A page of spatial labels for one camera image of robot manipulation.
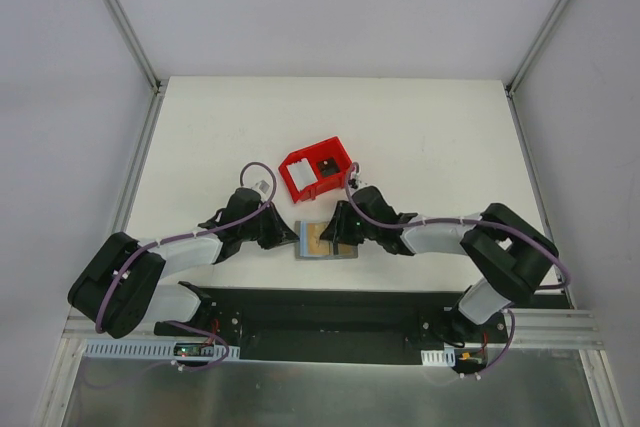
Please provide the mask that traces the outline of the gold credit card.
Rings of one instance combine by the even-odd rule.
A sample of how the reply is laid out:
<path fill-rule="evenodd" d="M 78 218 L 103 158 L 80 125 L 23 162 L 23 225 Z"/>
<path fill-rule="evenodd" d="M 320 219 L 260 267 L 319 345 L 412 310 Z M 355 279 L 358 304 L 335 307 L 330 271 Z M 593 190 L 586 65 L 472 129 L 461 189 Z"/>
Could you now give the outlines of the gold credit card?
<path fill-rule="evenodd" d="M 301 252 L 306 257 L 324 258 L 333 255 L 333 244 L 320 239 L 320 235 L 326 229 L 327 225 L 327 222 L 305 224 L 304 247 L 301 249 Z"/>

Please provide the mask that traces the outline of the grey leather card holder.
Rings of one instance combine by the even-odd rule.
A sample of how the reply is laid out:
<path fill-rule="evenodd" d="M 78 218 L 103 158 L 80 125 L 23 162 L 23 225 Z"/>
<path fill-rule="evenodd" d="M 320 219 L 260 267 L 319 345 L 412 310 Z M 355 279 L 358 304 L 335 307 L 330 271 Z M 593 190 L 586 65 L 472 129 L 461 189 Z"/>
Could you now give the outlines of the grey leather card holder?
<path fill-rule="evenodd" d="M 358 257 L 358 248 L 355 246 L 322 240 L 320 236 L 327 226 L 327 222 L 296 222 L 295 232 L 299 237 L 295 248 L 297 260 L 341 260 Z"/>

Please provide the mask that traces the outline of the red plastic bin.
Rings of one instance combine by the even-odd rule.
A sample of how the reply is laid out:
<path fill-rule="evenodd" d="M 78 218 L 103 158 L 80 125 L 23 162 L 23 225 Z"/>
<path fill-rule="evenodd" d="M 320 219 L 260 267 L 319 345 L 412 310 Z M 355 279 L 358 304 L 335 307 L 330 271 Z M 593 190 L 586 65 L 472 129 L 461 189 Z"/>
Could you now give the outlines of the red plastic bin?
<path fill-rule="evenodd" d="M 343 188 L 351 164 L 341 140 L 334 136 L 289 153 L 278 171 L 296 204 Z"/>

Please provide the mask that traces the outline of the white card stack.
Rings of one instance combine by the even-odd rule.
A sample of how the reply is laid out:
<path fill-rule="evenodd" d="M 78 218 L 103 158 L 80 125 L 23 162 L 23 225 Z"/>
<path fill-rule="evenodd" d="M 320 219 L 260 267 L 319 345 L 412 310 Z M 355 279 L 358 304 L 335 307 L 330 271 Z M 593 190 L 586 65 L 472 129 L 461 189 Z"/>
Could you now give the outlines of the white card stack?
<path fill-rule="evenodd" d="M 287 170 L 298 191 L 303 191 L 317 182 L 316 174 L 307 158 L 289 164 Z"/>

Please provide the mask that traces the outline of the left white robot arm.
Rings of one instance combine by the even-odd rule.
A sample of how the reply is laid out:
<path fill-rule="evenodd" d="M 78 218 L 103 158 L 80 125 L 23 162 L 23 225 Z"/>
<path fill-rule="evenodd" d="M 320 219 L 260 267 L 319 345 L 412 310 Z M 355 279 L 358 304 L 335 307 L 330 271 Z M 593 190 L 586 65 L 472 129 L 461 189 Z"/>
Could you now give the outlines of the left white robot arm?
<path fill-rule="evenodd" d="M 158 286 L 192 267 L 215 265 L 245 242 L 271 250 L 299 241 L 275 205 L 252 188 L 239 187 L 225 207 L 187 234 L 141 242 L 125 232 L 110 235 L 69 289 L 67 301 L 114 339 L 144 322 L 176 320 L 188 335 L 204 334 L 210 310 L 188 287 Z"/>

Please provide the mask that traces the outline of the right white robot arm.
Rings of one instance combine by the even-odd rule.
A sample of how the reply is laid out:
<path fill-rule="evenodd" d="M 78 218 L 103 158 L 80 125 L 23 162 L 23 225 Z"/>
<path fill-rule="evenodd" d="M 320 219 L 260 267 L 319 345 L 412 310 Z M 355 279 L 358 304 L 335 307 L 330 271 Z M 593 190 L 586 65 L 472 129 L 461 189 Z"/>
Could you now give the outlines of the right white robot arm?
<path fill-rule="evenodd" d="M 324 241 L 358 246 L 369 240 L 392 255 L 465 255 L 481 273 L 445 313 L 461 341 L 481 335 L 491 316 L 512 304 L 530 301 L 559 259 L 553 243 L 502 203 L 461 218 L 398 213 L 375 186 L 359 188 L 340 201 Z"/>

